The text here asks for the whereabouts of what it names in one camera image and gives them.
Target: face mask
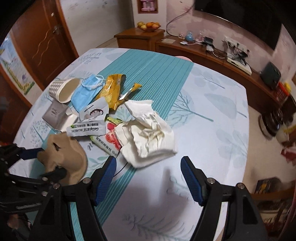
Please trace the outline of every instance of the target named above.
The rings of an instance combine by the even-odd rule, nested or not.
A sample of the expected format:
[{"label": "face mask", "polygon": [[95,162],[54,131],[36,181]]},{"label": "face mask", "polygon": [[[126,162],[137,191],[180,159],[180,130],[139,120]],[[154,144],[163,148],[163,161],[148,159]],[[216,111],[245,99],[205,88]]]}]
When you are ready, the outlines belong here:
[{"label": "face mask", "polygon": [[71,97],[71,102],[77,112],[80,112],[96,97],[105,83],[106,80],[102,75],[94,74],[80,82]]}]

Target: door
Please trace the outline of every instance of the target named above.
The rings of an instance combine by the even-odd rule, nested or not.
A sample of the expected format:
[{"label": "door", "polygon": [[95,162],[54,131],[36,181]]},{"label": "door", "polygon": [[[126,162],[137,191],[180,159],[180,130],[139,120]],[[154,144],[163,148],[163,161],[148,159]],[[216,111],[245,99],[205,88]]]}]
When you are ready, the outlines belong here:
[{"label": "door", "polygon": [[10,31],[16,51],[41,89],[78,56],[59,14],[63,13],[56,0],[36,0]]},{"label": "door", "polygon": [[6,112],[0,110],[0,142],[12,143],[15,135],[30,110],[23,100],[13,91],[0,73],[0,101],[8,102]]}]

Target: checkered paper cup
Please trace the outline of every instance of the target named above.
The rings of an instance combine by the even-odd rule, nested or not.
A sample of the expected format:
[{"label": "checkered paper cup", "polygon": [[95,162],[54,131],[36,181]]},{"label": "checkered paper cup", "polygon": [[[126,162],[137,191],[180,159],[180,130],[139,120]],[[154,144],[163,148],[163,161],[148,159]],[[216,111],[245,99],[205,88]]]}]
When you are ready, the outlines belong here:
[{"label": "checkered paper cup", "polygon": [[60,103],[67,103],[71,100],[71,96],[79,83],[79,78],[54,80],[50,83],[49,95]]}]

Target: ear loop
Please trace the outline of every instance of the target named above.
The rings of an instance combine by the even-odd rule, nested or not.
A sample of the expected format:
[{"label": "ear loop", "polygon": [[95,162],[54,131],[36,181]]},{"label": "ear loop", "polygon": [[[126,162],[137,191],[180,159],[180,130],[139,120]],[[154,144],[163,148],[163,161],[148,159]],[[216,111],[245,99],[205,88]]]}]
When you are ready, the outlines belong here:
[{"label": "ear loop", "polygon": [[[95,77],[97,78],[98,81],[100,81],[100,80],[105,80],[105,79],[104,79],[104,76],[102,76],[102,75],[100,75],[100,74],[95,75]],[[83,81],[84,81],[84,80],[86,80],[86,79],[80,80],[80,84],[81,84],[83,87],[90,87],[91,90],[94,90],[94,89],[98,88],[100,85],[103,85],[103,83],[104,83],[104,81],[102,81],[101,83],[98,83],[98,84],[96,84],[96,85],[84,85],[84,84],[83,84]]]}]

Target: yellow snack wrapper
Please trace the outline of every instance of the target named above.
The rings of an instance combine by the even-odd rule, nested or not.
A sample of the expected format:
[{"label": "yellow snack wrapper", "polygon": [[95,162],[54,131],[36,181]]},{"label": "yellow snack wrapper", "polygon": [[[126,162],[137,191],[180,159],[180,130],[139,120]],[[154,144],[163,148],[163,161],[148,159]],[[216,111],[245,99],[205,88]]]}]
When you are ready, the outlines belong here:
[{"label": "yellow snack wrapper", "polygon": [[[97,94],[96,100],[105,97],[106,102],[109,105],[109,108],[116,110],[117,107],[123,103],[124,98],[118,100],[120,89],[123,87],[123,84],[126,80],[125,74],[112,74],[109,75],[105,86],[102,88],[102,90]],[[136,89],[142,87],[142,85],[135,83],[134,86],[130,89],[128,94],[135,91]]]}]

